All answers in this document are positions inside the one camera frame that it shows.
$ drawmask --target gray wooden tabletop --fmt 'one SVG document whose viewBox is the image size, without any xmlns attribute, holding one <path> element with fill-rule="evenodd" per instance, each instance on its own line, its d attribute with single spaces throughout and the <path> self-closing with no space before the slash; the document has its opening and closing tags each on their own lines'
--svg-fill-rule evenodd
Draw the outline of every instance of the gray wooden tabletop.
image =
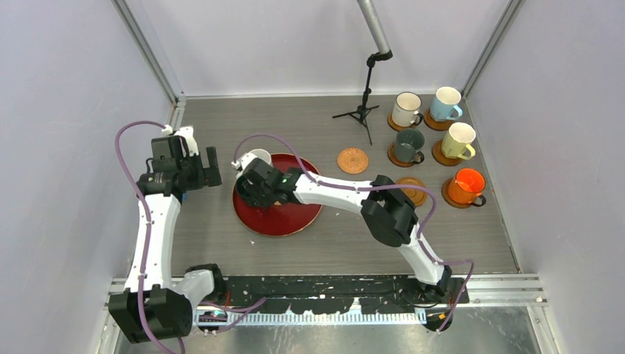
<svg viewBox="0 0 625 354">
<path fill-rule="evenodd" d="M 423 96 L 429 107 L 432 97 Z M 445 260 L 472 258 L 477 273 L 515 272 L 514 260 L 502 226 L 501 216 L 487 182 L 486 206 L 455 209 L 440 196 L 442 184 L 462 167 L 485 172 L 478 155 L 457 167 L 438 164 L 431 154 L 433 144 L 444 132 L 433 131 L 424 123 L 417 127 L 426 139 L 425 162 L 409 168 L 393 165 L 386 149 L 396 132 L 386 123 L 394 103 L 392 96 L 372 96 L 369 105 L 380 105 L 369 115 L 373 145 L 366 131 L 352 118 L 332 119 L 332 115 L 354 110 L 360 97 L 271 97 L 190 100 L 182 125 L 195 127 L 200 150 L 215 146 L 223 185 L 188 193 L 175 228 L 172 274 L 183 274 L 189 266 L 216 263 L 226 275 L 270 274 L 409 274 L 410 266 L 396 250 L 378 243 L 362 217 L 324 207 L 317 219 L 303 231 L 289 237 L 265 237 L 245 227 L 234 213 L 231 197 L 235 171 L 230 167 L 234 149 L 253 133 L 274 133 L 290 142 L 302 157 L 313 163 L 324 176 L 348 180 L 372 180 L 378 174 L 393 179 L 420 178 L 439 197 L 436 213 L 424 234 L 438 256 Z M 465 115 L 460 119 L 470 123 Z M 349 147 L 369 155 L 369 167 L 359 175 L 341 171 L 337 155 Z M 242 152 L 254 148 L 271 153 L 287 149 L 269 138 L 246 142 Z M 431 200 L 416 209 L 423 218 Z M 468 268 L 454 268 L 456 273 Z"/>
</svg>

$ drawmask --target tripod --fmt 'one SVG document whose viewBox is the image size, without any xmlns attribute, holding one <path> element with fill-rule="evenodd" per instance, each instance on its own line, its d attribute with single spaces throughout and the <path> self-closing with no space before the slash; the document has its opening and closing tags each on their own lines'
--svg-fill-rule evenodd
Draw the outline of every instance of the tripod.
<svg viewBox="0 0 625 354">
<path fill-rule="evenodd" d="M 369 73 L 367 74 L 367 84 L 365 86 L 365 91 L 363 92 L 363 103 L 356 108 L 356 111 L 347 112 L 343 114 L 339 114 L 337 116 L 332 116 L 332 118 L 346 117 L 350 116 L 351 118 L 356 119 L 358 123 L 360 123 L 367 130 L 367 136 L 369 136 L 369 144 L 373 145 L 371 141 L 371 134 L 369 133 L 369 126 L 367 125 L 367 115 L 371 112 L 371 110 L 380 107 L 379 105 L 375 105 L 373 107 L 367 107 L 367 101 L 369 100 L 369 94 L 371 93 L 371 89 L 369 88 L 369 82 L 371 81 L 371 71 L 375 66 L 375 62 L 379 60 L 387 60 L 390 57 L 388 55 L 381 55 L 380 53 L 372 54 L 367 59 L 367 66 L 369 67 Z"/>
</svg>

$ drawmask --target red tray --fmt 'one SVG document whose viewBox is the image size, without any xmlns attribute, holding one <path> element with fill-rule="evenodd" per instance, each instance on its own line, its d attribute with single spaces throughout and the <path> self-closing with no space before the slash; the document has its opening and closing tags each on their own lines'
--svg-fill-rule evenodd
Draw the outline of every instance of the red tray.
<svg viewBox="0 0 625 354">
<path fill-rule="evenodd" d="M 294 155 L 274 153 L 271 155 L 273 166 L 286 172 L 289 167 L 299 167 Z M 302 159 L 310 172 L 319 171 L 310 162 Z M 319 215 L 321 205 L 318 204 L 287 204 L 272 205 L 266 210 L 248 206 L 232 188 L 232 204 L 239 219 L 252 231 L 265 236 L 288 236 L 303 230 Z"/>
</svg>

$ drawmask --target blue mug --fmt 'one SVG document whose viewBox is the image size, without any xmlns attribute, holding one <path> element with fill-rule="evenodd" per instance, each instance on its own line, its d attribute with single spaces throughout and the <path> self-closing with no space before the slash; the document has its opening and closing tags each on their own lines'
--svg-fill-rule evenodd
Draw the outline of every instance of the blue mug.
<svg viewBox="0 0 625 354">
<path fill-rule="evenodd" d="M 462 110 L 458 107 L 461 97 L 460 92 L 453 87 L 439 88 L 430 107 L 430 115 L 437 122 L 456 120 L 462 117 Z M 458 113 L 455 117 L 453 116 L 454 111 Z"/>
</svg>

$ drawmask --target dark green mug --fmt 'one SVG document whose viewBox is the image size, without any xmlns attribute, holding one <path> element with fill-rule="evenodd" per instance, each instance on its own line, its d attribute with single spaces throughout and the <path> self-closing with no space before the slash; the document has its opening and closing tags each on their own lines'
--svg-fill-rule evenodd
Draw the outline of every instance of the dark green mug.
<svg viewBox="0 0 625 354">
<path fill-rule="evenodd" d="M 395 158 L 403 163 L 420 164 L 425 159 L 419 150 L 423 148 L 425 138 L 417 129 L 404 129 L 397 133 L 393 153 Z"/>
</svg>

